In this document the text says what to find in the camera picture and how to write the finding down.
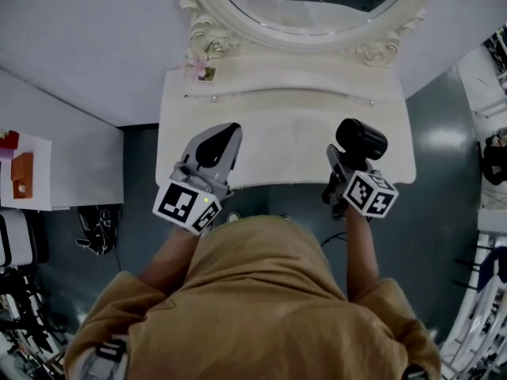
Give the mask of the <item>black backpack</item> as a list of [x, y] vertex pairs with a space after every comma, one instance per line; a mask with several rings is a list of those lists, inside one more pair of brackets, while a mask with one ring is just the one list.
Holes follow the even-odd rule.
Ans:
[[487, 138], [485, 144], [480, 169], [486, 180], [497, 186], [507, 181], [507, 144], [501, 143], [498, 135]]

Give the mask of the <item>black tripod stands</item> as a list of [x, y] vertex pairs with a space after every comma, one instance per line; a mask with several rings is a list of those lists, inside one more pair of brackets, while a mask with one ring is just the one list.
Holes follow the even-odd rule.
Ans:
[[68, 319], [32, 268], [0, 269], [0, 340], [21, 380], [65, 380]]

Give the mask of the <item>white metal rack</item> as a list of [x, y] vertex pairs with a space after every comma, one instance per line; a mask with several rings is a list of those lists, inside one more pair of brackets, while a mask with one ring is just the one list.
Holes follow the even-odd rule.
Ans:
[[452, 328], [440, 346], [441, 380], [489, 380], [500, 378], [507, 370], [507, 284], [495, 275], [477, 292], [480, 265], [501, 246], [507, 246], [507, 237], [481, 231], [472, 260], [456, 260], [469, 276], [453, 281], [464, 293]]

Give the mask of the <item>white chair with black trim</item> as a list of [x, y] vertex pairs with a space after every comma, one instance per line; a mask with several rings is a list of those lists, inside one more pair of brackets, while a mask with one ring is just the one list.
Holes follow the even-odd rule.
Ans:
[[23, 211], [0, 209], [0, 268], [35, 264], [36, 243]]

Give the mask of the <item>person's left forearm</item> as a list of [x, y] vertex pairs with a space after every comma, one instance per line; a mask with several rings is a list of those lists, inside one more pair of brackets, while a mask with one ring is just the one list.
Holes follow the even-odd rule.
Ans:
[[185, 281], [199, 240], [187, 230], [173, 228], [138, 279], [165, 295], [171, 295]]

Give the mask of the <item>oval white framed mirror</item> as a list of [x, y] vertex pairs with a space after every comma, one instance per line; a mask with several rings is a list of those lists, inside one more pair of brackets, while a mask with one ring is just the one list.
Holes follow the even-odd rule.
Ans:
[[370, 12], [300, 0], [178, 0], [190, 16], [194, 56], [220, 58], [248, 44], [280, 51], [334, 52], [341, 59], [387, 67], [402, 36], [425, 17], [427, 0], [385, 0]]

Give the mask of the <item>person's tan hoodie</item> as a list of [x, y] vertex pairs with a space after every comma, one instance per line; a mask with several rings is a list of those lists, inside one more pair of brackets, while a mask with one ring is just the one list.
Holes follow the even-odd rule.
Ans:
[[281, 217], [199, 238], [170, 295], [129, 272], [112, 280], [67, 348], [67, 380], [440, 380], [393, 279], [349, 301], [316, 238]]

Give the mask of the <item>small pink flower plant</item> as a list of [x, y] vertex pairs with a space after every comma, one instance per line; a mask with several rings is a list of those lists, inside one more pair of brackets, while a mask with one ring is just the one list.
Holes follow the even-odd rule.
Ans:
[[211, 64], [209, 55], [188, 55], [185, 64], [185, 77], [191, 81], [211, 82], [216, 68]]

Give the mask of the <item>white dressing table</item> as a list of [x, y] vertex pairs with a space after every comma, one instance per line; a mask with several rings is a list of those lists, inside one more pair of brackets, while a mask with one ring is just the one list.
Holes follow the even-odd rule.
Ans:
[[223, 123], [242, 126], [243, 140], [230, 183], [321, 183], [329, 173], [325, 150], [341, 121], [357, 118], [387, 136], [376, 162], [395, 183], [416, 177], [401, 82], [389, 66], [366, 66], [334, 52], [280, 51], [248, 44], [209, 56], [211, 82], [185, 77], [185, 63], [167, 72], [159, 120], [155, 180], [171, 173], [189, 140]]

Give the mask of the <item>orange box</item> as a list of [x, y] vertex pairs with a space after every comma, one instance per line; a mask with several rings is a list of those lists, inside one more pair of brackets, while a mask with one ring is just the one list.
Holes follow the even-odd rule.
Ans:
[[33, 153], [24, 152], [11, 161], [11, 182], [15, 200], [33, 196]]

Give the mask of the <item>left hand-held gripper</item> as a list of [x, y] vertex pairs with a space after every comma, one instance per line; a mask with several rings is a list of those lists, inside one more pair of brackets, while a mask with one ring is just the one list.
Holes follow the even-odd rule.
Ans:
[[159, 188], [153, 214], [201, 235], [232, 195], [228, 183], [220, 181], [226, 181], [234, 168], [241, 143], [239, 123], [215, 125], [194, 136], [185, 148], [184, 162], [174, 165]]

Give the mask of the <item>blue cloth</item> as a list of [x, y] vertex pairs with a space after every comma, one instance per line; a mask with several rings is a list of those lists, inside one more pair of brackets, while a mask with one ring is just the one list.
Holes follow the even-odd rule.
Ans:
[[507, 284], [507, 246], [495, 248], [480, 265], [477, 292], [481, 292], [494, 276]]

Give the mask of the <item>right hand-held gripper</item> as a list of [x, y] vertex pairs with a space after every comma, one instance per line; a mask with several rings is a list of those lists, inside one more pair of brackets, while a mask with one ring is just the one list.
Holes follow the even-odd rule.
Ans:
[[340, 219], [348, 207], [370, 219], [383, 219], [387, 216], [396, 199], [398, 190], [379, 174], [371, 162], [360, 159], [355, 164], [357, 171], [352, 173], [345, 152], [335, 145], [326, 148], [332, 175], [322, 194], [322, 201], [331, 207], [332, 215]]

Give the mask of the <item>person's right forearm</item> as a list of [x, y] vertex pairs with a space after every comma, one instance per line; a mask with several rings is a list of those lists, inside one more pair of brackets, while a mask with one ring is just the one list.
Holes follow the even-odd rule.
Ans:
[[347, 229], [347, 296], [355, 300], [379, 281], [372, 231], [367, 218], [353, 207], [345, 212]]

